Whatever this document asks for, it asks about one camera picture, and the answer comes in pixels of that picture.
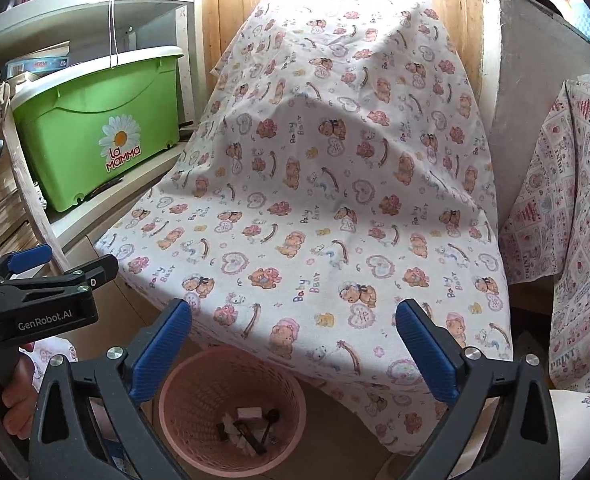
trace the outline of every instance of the silver bolt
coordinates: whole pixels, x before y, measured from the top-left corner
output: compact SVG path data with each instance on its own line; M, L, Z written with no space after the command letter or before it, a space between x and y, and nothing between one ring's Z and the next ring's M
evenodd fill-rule
M530 366L537 366L539 365L539 357L537 357L535 354L528 354L526 355L526 362Z
M477 361L478 359L481 359L482 351L474 346L469 346L464 350L464 355L471 361Z
M50 358L50 366L59 366L64 362L65 357L62 354L53 355Z
M123 355L124 349L121 346L113 346L106 352L106 357L108 359L119 359Z

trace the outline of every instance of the tiled floor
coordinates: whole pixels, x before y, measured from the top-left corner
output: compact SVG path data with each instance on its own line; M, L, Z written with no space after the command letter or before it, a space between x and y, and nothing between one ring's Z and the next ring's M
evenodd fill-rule
M184 345L177 362L199 351L190 340ZM297 449L283 463L265 475L254 479L271 480L374 480L390 456L377 437L361 423L356 415L326 394L302 383L306 395L308 418L304 436ZM163 441L156 399L153 403L153 426ZM193 480L212 480L203 473L178 460Z

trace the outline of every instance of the human hand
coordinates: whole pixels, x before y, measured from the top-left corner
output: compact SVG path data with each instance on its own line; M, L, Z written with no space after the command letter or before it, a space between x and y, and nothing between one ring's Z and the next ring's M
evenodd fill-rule
M34 345L23 346L32 352ZM26 354L21 354L12 380L2 393L2 401L8 407L3 424L6 431L21 440L30 436L32 418L37 404L37 391L32 387L34 365Z

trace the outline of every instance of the white shelf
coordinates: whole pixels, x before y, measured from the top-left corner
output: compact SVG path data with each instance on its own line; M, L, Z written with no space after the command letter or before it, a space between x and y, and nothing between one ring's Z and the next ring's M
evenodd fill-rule
M50 213L50 225L59 245L65 248L80 234L89 231L91 226L108 211L170 171L185 145L185 142L180 142L170 150L158 153L147 161L137 164L122 175L123 180L120 183L90 200L63 213Z
M0 14L0 66L62 41L106 33L111 0L31 0ZM194 0L112 0L117 30L137 28Z

